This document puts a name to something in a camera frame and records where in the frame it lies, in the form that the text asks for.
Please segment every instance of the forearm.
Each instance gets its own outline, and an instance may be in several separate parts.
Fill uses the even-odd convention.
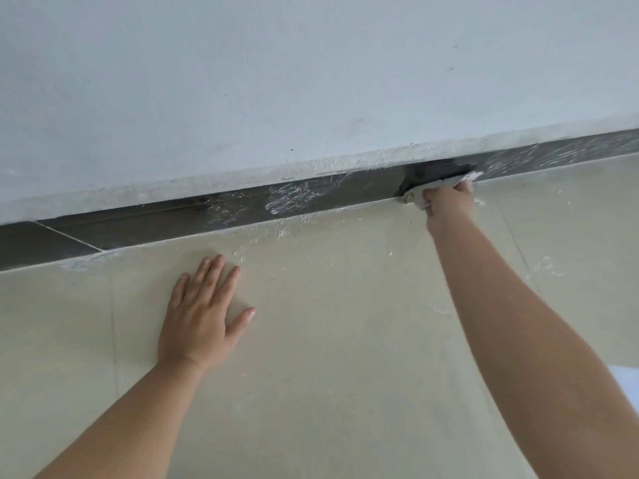
[[[597,459],[636,446],[637,419],[607,368],[470,218],[433,237],[479,370],[537,473],[596,476],[597,464],[610,473]]]
[[[165,477],[200,381],[194,363],[156,365],[37,478]]]

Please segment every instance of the white grout line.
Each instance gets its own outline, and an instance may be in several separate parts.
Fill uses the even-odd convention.
[[[47,225],[45,225],[45,224],[41,224],[40,222],[37,222],[36,220],[32,220],[32,222],[33,222],[34,224],[36,224],[36,225],[40,225],[41,227],[44,227],[45,229],[49,229],[50,231],[53,231],[53,232],[55,232],[55,233],[57,233],[57,234],[60,234],[60,235],[62,235],[62,236],[65,236],[65,237],[67,237],[67,238],[69,238],[69,239],[71,239],[71,240],[75,240],[76,242],[80,242],[80,243],[81,243],[81,244],[83,244],[83,245],[87,245],[87,246],[89,246],[89,247],[91,247],[91,248],[94,248],[94,249],[96,249],[96,250],[97,250],[97,251],[99,251],[99,252],[104,252],[104,250],[102,250],[102,249],[100,249],[100,248],[97,248],[95,245],[91,245],[91,244],[89,244],[89,243],[87,243],[87,242],[83,242],[83,241],[81,241],[80,239],[76,239],[75,237],[72,237],[71,235],[67,235],[67,234],[66,234],[66,233],[64,233],[64,232],[60,232],[59,230],[52,229],[51,227],[48,227],[48,226],[47,226]]]

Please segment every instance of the bare skin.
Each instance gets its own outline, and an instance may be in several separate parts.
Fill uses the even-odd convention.
[[[188,406],[206,372],[228,357],[254,308],[227,327],[226,311],[240,277],[235,267],[218,287],[224,257],[206,257],[193,279],[182,274],[173,289],[158,344],[157,364],[36,476],[160,479]]]
[[[639,418],[594,351],[499,256],[471,219],[473,196],[424,193],[428,230],[471,351],[540,479],[625,479],[639,471]],[[228,357],[255,313],[224,324],[240,271],[218,286],[224,258],[182,274],[157,365],[48,465],[38,479],[159,479],[206,372]]]
[[[467,183],[427,190],[428,230],[468,344],[540,479],[634,478],[639,418],[604,363],[471,219]]]

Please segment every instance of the person's right arm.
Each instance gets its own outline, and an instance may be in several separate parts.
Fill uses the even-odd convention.
[[[472,354],[539,478],[638,477],[639,418],[604,363],[475,226],[467,184],[424,196]]]

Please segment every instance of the dark tile skirting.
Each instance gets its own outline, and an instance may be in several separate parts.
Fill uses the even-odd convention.
[[[0,226],[0,270],[398,196],[467,170],[491,179],[639,152],[639,129]]]

